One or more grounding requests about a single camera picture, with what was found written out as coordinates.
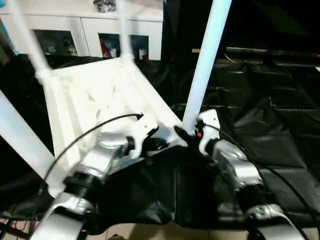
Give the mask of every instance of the black plastic sheet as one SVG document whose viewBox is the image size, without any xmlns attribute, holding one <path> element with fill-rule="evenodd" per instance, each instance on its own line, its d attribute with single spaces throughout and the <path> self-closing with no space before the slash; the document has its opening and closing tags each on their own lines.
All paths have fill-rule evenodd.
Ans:
<svg viewBox="0 0 320 240">
<path fill-rule="evenodd" d="M 47 56 L 53 68 L 100 61 L 92 57 Z M 182 118 L 194 65 L 186 62 L 137 62 L 158 93 Z M 0 71 L 0 89 L 52 150 L 49 120 L 42 87 L 24 55 Z M 202 110 L 217 109 L 221 128 L 231 134 L 257 163 L 281 173 L 320 212 L 320 98 L 314 68 L 224 64 L 212 71 Z M 24 175 L 35 175 L 38 184 L 27 187 L 14 214 L 28 216 L 40 178 L 2 140 L 0 176 L 2 210 L 12 208 Z M 281 206 L 304 227 L 315 224 L 291 190 L 276 176 L 261 169 Z M 43 211 L 51 198 L 42 199 Z M 110 177 L 101 192 L 98 224 L 103 232 L 118 223 L 166 224 L 174 221 L 197 229 L 241 229 L 234 220 L 233 198 L 214 165 L 191 149 L 173 147 Z"/>
</svg>

